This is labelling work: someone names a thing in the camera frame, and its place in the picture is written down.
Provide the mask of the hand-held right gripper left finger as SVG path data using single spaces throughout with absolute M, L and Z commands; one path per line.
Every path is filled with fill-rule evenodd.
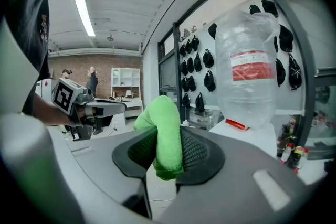
M 75 171 L 66 177 L 85 219 L 152 219 L 146 173 L 156 138 L 152 127 L 68 146 Z

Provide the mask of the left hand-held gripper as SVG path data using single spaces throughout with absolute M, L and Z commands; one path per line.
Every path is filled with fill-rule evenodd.
M 126 111 L 124 102 L 101 100 L 93 96 L 91 89 L 69 79 L 59 79 L 52 103 L 68 115 L 74 140 L 89 140 L 97 130 L 109 126 L 113 115 Z M 77 114 L 80 106 L 86 107 L 86 123 L 82 125 Z

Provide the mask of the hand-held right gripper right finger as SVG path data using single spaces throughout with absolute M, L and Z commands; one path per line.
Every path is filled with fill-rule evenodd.
M 287 224 L 310 196 L 298 176 L 249 143 L 181 127 L 204 151 L 176 179 L 160 224 Z

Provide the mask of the white water dispenser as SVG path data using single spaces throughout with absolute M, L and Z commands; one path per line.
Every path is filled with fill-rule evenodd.
M 222 120 L 210 129 L 210 132 L 252 144 L 276 158 L 277 139 L 271 123 L 259 129 L 251 129 L 230 120 Z

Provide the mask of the green cleaning cloth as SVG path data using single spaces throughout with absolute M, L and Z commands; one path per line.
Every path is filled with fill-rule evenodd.
M 154 169 L 157 177 L 168 181 L 183 173 L 180 114 L 173 100 L 165 95 L 155 98 L 138 116 L 134 128 L 157 128 Z

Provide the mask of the person's left forearm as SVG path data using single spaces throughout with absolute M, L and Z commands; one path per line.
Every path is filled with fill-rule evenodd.
M 46 125 L 70 125 L 68 115 L 39 95 L 34 95 L 34 116 Z

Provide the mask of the person's left hand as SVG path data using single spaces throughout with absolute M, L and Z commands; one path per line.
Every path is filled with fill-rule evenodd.
M 80 106 L 77 109 L 77 114 L 79 116 L 80 123 L 85 125 L 87 117 L 91 117 L 93 115 L 92 107 Z

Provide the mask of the white shelf desk unit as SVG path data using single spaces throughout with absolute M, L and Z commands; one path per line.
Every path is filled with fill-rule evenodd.
M 109 96 L 101 98 L 102 100 L 112 100 L 124 102 L 127 106 L 126 111 L 113 117 L 114 121 L 126 121 L 136 118 L 143 111 L 143 102 L 141 100 L 141 73 L 137 68 L 111 68 L 110 91 Z M 132 97 L 125 97 L 127 90 L 132 91 Z

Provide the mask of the cluster of condiment bottles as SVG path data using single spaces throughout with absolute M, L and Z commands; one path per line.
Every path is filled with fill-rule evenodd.
M 289 122 L 282 125 L 280 135 L 277 138 L 277 157 L 279 161 L 296 174 L 299 174 L 309 155 L 307 147 L 297 144 L 297 129 L 300 118 L 299 115 L 291 115 Z

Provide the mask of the white pegboard panel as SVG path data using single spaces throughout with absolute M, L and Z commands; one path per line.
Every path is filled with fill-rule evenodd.
M 218 89 L 218 84 L 216 82 L 216 53 L 215 53 L 215 42 L 213 38 L 208 33 L 209 26 L 214 23 L 218 17 L 230 10 L 241 10 L 243 12 L 249 13 L 250 5 L 256 5 L 258 8 L 264 12 L 261 0 L 208 0 L 200 8 L 194 11 L 185 21 L 180 25 L 180 33 L 182 35 L 180 46 L 188 42 L 191 42 L 194 35 L 199 39 L 199 46 L 197 52 L 192 52 L 190 54 L 186 53 L 185 57 L 181 57 L 181 62 L 186 62 L 189 58 L 196 57 L 198 53 L 201 60 L 202 69 L 199 72 L 188 73 L 187 77 L 193 76 L 196 90 L 188 92 L 190 98 L 191 106 L 195 107 L 195 99 L 199 92 L 203 95 L 204 105 L 206 109 L 218 110 L 218 98 L 216 91 Z M 277 37 L 277 59 L 282 63 L 286 78 L 280 87 L 277 87 L 276 91 L 276 115 L 288 115 L 297 112 L 304 111 L 305 107 L 305 85 L 304 85 L 304 74 L 302 67 L 302 58 L 300 55 L 299 48 L 295 41 L 292 42 L 292 52 L 285 52 L 281 49 L 279 43 L 279 37 Z M 205 49 L 208 49 L 214 58 L 214 66 L 211 68 L 206 68 L 202 57 L 205 53 Z M 302 74 L 302 85 L 297 90 L 292 90 L 289 84 L 289 54 L 291 54 L 296 60 L 297 64 L 301 68 Z M 209 92 L 204 86 L 204 78 L 208 70 L 211 70 L 214 80 L 216 83 L 216 90 L 214 92 Z

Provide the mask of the ceiling tube light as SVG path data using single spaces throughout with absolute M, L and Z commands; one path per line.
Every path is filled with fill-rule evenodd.
M 86 0 L 75 0 L 75 3 L 87 35 L 89 37 L 95 37 L 96 35 L 89 17 Z

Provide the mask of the group of black caps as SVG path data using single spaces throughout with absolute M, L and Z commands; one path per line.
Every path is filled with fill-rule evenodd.
M 198 30 L 194 30 L 184 41 L 180 42 L 180 50 L 185 52 L 185 55 L 180 55 L 180 69 L 182 78 L 192 76 L 195 82 L 194 91 L 183 91 L 182 95 L 187 94 L 190 100 L 190 107 L 196 107 L 196 98 L 201 93 L 203 97 L 204 109 L 219 110 L 217 92 L 209 91 L 204 86 L 204 79 L 208 77 L 208 71 L 213 74 L 213 80 L 216 82 L 216 55 L 215 42 L 209 35 L 208 28 L 215 20 L 210 21 Z M 271 43 L 278 50 L 275 51 L 277 59 L 280 61 L 280 70 L 282 84 L 276 91 L 276 115 L 304 115 L 304 87 L 301 86 L 298 90 L 292 90 L 288 82 L 288 62 L 289 56 L 282 51 L 279 46 L 279 41 Z

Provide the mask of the person in blue mask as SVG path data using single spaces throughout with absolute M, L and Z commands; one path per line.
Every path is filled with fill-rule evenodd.
M 10 0 L 5 17 L 20 49 L 38 72 L 38 78 L 29 87 L 23 112 L 34 116 L 35 85 L 50 78 L 48 42 L 50 15 L 48 0 Z

